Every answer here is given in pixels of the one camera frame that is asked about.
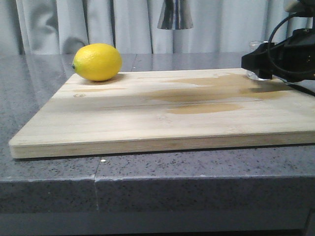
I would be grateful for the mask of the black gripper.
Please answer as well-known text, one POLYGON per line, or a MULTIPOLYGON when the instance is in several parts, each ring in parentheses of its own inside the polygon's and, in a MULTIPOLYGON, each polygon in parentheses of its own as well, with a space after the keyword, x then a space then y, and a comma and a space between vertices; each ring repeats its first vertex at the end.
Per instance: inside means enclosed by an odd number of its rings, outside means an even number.
POLYGON ((315 31, 296 29, 288 39, 275 47, 276 69, 267 55, 268 43, 262 43, 251 53, 242 56, 241 68, 250 79, 272 79, 275 75, 288 82, 315 79, 315 31))

